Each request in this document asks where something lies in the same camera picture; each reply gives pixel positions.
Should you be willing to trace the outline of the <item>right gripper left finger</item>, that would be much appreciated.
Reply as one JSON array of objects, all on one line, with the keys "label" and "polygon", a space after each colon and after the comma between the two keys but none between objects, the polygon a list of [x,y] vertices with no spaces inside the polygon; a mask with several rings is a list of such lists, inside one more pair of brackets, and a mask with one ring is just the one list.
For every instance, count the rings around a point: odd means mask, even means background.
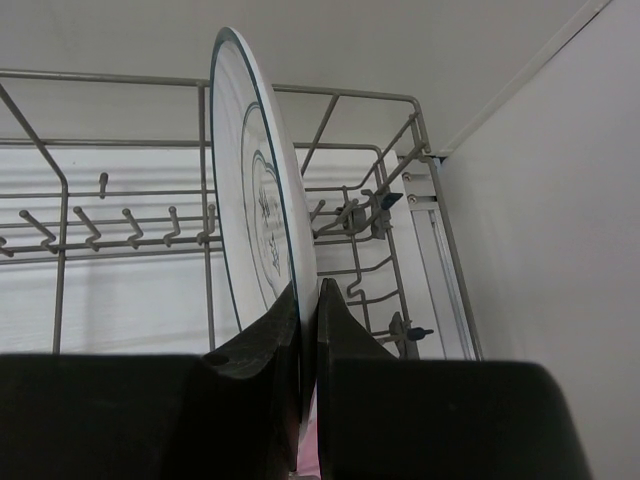
[{"label": "right gripper left finger", "polygon": [[203,357],[216,386],[216,473],[289,473],[300,430],[300,320],[292,285],[258,320]]}]

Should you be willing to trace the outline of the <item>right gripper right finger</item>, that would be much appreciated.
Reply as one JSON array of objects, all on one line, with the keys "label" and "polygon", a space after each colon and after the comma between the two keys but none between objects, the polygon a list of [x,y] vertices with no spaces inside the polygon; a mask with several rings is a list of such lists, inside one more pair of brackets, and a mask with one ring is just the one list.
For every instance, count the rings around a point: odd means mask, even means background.
[{"label": "right gripper right finger", "polygon": [[337,282],[322,281],[317,318],[318,453],[324,479],[388,479],[374,433],[375,362],[395,358],[351,314]]}]

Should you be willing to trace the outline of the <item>white plate green rim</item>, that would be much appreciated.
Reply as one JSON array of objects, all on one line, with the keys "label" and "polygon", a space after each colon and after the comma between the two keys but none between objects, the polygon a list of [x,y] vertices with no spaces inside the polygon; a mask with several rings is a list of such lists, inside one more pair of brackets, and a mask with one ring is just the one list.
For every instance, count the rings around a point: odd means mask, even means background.
[{"label": "white plate green rim", "polygon": [[222,28],[210,67],[214,189],[237,323],[263,316],[286,288],[301,326],[301,422],[313,402],[312,333],[319,285],[302,175],[271,82],[238,30]]}]

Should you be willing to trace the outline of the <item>pink plate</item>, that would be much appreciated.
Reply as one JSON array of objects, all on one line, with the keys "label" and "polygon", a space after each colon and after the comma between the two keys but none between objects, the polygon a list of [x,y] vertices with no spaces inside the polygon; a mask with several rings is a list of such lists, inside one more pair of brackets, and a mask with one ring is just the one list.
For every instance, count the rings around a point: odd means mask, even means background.
[{"label": "pink plate", "polygon": [[318,453],[317,398],[313,397],[307,430],[302,438],[297,457],[297,469],[291,479],[320,479],[321,469]]}]

